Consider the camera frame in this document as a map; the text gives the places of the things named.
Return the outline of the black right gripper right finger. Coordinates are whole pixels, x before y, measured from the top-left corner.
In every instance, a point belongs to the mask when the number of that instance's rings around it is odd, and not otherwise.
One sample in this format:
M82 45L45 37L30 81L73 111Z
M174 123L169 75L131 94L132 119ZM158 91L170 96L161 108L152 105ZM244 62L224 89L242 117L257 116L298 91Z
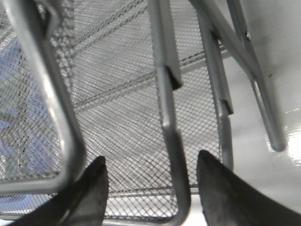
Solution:
M246 183L211 153L198 154L197 179L209 226L299 226L300 213Z

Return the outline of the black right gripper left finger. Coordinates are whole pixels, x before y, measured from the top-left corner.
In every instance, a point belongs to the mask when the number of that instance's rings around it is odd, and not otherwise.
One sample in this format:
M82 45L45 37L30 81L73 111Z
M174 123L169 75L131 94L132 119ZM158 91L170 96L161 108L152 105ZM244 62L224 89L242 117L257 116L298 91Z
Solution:
M101 226L108 200L105 157L97 157L74 184L35 211L14 222L15 226Z

